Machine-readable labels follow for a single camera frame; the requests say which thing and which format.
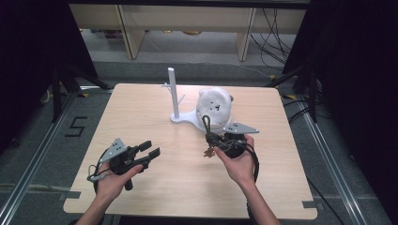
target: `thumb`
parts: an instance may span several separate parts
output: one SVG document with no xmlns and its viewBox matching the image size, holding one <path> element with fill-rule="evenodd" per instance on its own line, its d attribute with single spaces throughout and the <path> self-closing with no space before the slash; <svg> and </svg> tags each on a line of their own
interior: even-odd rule
<svg viewBox="0 0 398 225">
<path fill-rule="evenodd" d="M 217 154 L 217 156 L 222 160 L 222 162 L 225 162 L 228 159 L 228 156 L 218 147 L 213 147 L 214 152 Z"/>
<path fill-rule="evenodd" d="M 139 173 L 144 166 L 142 164 L 136 165 L 133 168 L 129 169 L 126 173 L 123 174 L 123 178 L 127 180 L 130 180 L 133 176 L 135 176 L 137 173 Z"/>
</svg>

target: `cabinet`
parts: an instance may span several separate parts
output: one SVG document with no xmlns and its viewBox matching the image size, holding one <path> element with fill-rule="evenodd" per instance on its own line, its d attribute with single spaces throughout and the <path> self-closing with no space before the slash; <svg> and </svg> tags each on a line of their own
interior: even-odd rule
<svg viewBox="0 0 398 225">
<path fill-rule="evenodd" d="M 145 30 L 235 33 L 239 61 L 245 61 L 250 33 L 269 33 L 274 9 L 253 7 L 165 7 L 69 4 L 80 28 L 121 30 L 128 57 L 137 57 Z M 277 9 L 279 34 L 295 35 L 304 9 Z"/>
</svg>

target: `wooden tabletop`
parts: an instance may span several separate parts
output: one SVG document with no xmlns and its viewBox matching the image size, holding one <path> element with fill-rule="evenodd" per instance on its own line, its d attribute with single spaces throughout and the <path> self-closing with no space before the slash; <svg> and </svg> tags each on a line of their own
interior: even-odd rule
<svg viewBox="0 0 398 225">
<path fill-rule="evenodd" d="M 199 90 L 208 86 L 178 85 L 185 95 L 180 112 L 196 106 Z M 257 186 L 277 218 L 314 219 L 312 202 L 299 153 L 283 105 L 276 89 L 224 86 L 234 97 L 232 121 L 257 128 L 252 134 L 260 161 Z M 95 197 L 92 183 L 86 180 L 88 167 L 120 138 L 135 146 L 152 141 L 161 155 L 149 169 L 132 178 L 134 188 L 123 190 L 109 207 L 108 214 L 194 217 L 247 218 L 246 200 L 232 181 L 220 159 L 204 157 L 205 134 L 191 124 L 174 124 L 171 94 L 159 84 L 121 83 L 115 87 L 89 145 L 82 166 L 70 191 L 81 192 L 79 199 L 67 199 L 64 210 L 83 213 Z"/>
</svg>

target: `white pole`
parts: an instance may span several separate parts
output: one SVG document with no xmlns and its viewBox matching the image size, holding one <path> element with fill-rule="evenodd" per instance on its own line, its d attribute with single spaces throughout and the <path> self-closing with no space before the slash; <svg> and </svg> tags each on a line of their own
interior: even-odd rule
<svg viewBox="0 0 398 225">
<path fill-rule="evenodd" d="M 168 70 L 169 70 L 170 88 L 172 92 L 173 108 L 175 111 L 175 119 L 178 119 L 179 111 L 178 111 L 178 102 L 176 99 L 176 75 L 173 68 L 169 67 Z"/>
</svg>

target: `metal bracket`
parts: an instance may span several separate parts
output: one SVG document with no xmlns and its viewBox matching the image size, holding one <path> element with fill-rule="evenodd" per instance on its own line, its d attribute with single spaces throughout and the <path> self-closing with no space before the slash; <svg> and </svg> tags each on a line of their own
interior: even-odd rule
<svg viewBox="0 0 398 225">
<path fill-rule="evenodd" d="M 112 145 L 106 150 L 105 154 L 103 155 L 102 158 L 99 159 L 100 163 L 103 163 L 105 161 L 108 161 L 112 158 L 117 157 L 118 155 L 124 153 L 127 151 L 127 147 L 120 138 L 115 139 L 115 141 L 112 143 Z"/>
<path fill-rule="evenodd" d="M 258 133 L 260 132 L 256 128 L 252 128 L 237 122 L 229 124 L 227 127 L 223 128 L 224 132 L 233 134 L 245 134 L 245 133 Z"/>
</svg>

